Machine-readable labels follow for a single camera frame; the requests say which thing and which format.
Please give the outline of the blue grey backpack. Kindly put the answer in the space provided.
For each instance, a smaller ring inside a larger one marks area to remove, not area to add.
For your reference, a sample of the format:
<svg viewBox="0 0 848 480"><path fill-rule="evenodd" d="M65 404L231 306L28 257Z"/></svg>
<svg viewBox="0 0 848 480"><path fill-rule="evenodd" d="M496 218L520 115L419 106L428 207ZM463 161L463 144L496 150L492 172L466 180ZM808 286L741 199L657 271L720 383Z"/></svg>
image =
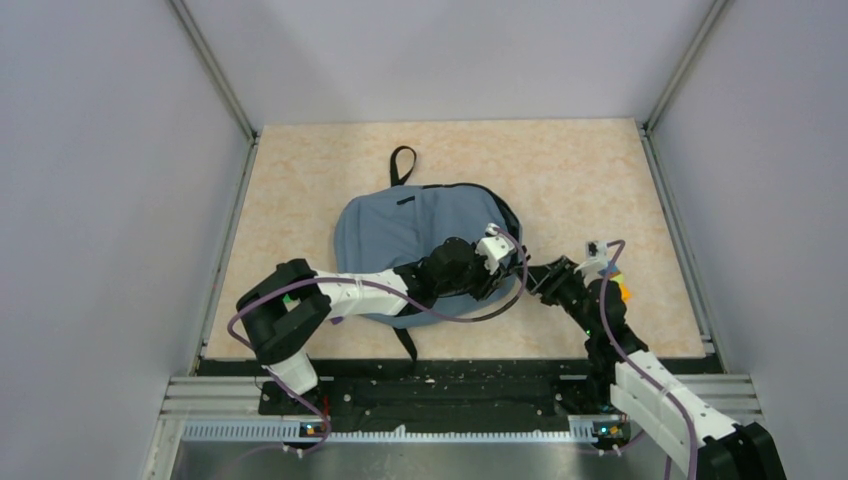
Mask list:
<svg viewBox="0 0 848 480"><path fill-rule="evenodd" d="M407 175L400 174L397 147L390 155L390 186L376 193L351 200L336 223L333 247L336 268L347 273L376 273L405 265L428 256L450 237L477 242L485 236L489 223L497 224L520 242L522 226L511 207L494 191L476 183L411 185ZM525 251L526 266L529 256ZM516 266L509 257L510 275L488 299L475 301L468 296L443 298L435 310L457 314L460 322L476 322L474 311L505 299L495 310L501 315L525 291L520 275L525 268ZM369 319L390 326L412 360L418 356L410 335L415 327L443 322L429 313L405 317L369 315Z"/></svg>

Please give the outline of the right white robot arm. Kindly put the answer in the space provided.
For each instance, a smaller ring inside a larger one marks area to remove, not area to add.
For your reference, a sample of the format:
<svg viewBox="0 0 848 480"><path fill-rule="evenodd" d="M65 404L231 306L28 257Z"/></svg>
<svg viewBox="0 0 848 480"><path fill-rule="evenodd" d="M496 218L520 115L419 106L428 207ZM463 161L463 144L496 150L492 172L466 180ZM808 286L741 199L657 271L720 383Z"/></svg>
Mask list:
<svg viewBox="0 0 848 480"><path fill-rule="evenodd" d="M622 415L636 422L690 479L783 479L774 439L742 424L684 385L626 322L620 285L587 281L566 257L520 275L526 293L560 307L586 333L589 372L564 395L570 414Z"/></svg>

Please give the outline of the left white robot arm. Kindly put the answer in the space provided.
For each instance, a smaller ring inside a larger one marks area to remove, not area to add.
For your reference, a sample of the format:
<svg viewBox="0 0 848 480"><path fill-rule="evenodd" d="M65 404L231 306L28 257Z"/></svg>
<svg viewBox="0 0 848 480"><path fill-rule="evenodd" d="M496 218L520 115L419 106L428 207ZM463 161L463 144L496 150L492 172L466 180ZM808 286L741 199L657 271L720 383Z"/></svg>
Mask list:
<svg viewBox="0 0 848 480"><path fill-rule="evenodd" d="M246 335L241 343L282 383L283 401L297 413L308 413L319 404L321 388L305 345L325 320L429 313L458 322L459 315L436 311L437 301L458 296L487 299L510 275L509 257L525 268L520 242L491 225L477 242L450 237L418 261L376 273L321 272L304 259L294 259L278 265L242 297L228 331L242 324Z"/></svg>

